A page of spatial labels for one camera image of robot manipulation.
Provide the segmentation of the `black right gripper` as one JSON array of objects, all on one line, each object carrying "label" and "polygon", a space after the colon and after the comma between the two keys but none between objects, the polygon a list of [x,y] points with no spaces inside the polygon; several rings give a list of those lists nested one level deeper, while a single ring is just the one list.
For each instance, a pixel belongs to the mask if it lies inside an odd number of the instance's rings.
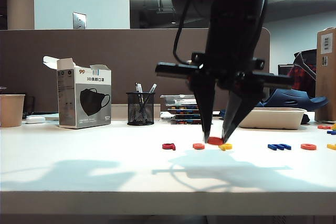
[{"label": "black right gripper", "polygon": [[261,72],[265,61],[253,56],[261,28],[261,24],[211,23],[205,52],[192,53],[190,62],[178,59],[177,64],[157,64],[158,76],[188,80],[200,112],[204,142],[208,142],[211,131],[215,86],[229,91],[222,129],[224,143],[264,97],[265,87],[286,89],[292,86],[290,77]]}]

